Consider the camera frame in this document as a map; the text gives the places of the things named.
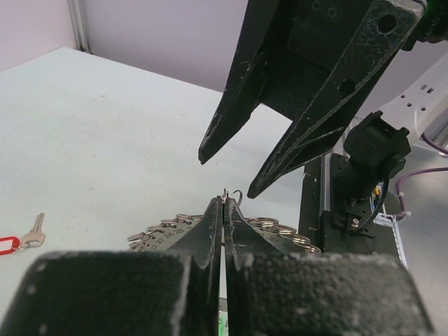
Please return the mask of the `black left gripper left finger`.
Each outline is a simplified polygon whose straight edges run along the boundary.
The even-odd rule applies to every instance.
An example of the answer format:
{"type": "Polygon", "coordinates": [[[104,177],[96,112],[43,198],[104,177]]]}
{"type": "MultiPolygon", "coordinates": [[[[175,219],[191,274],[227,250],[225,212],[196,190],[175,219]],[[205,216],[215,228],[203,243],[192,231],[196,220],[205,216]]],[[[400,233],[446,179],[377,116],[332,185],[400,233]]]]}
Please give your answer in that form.
{"type": "Polygon", "coordinates": [[[223,204],[161,252],[58,251],[28,268],[2,335],[217,335],[223,204]]]}

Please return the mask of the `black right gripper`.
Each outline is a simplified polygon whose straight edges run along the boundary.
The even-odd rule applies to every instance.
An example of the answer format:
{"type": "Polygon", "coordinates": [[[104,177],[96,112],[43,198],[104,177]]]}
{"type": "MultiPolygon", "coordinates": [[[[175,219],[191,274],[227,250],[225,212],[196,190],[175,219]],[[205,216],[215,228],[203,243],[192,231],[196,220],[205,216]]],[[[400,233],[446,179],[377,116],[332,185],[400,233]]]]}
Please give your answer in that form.
{"type": "Polygon", "coordinates": [[[266,40],[279,5],[247,3],[225,89],[198,152],[201,164],[209,161],[249,120],[259,100],[290,120],[304,111],[251,183],[251,199],[270,187],[305,139],[385,65],[427,2],[291,1],[267,60],[266,40]]]}

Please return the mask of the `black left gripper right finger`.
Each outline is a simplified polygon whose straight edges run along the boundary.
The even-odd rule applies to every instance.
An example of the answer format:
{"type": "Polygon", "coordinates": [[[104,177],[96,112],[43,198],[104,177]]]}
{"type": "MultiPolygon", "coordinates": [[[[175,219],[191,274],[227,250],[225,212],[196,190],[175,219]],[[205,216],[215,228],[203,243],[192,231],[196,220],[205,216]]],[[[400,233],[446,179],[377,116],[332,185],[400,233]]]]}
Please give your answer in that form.
{"type": "Polygon", "coordinates": [[[432,335],[417,287],[389,255],[254,253],[234,277],[239,335],[432,335]]]}

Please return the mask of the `large keyring with many rings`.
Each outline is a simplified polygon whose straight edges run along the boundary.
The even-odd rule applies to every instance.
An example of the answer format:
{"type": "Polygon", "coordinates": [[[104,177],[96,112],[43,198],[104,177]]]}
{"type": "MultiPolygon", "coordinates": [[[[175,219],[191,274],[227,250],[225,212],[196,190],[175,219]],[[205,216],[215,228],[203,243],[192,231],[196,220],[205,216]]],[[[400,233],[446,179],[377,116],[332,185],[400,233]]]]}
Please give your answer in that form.
{"type": "Polygon", "coordinates": [[[226,192],[213,198],[203,214],[180,213],[173,219],[128,237],[133,251],[181,253],[190,256],[185,305],[205,316],[212,335],[239,335],[234,277],[248,254],[320,253],[310,238],[275,218],[245,217],[240,199],[226,192]]]}

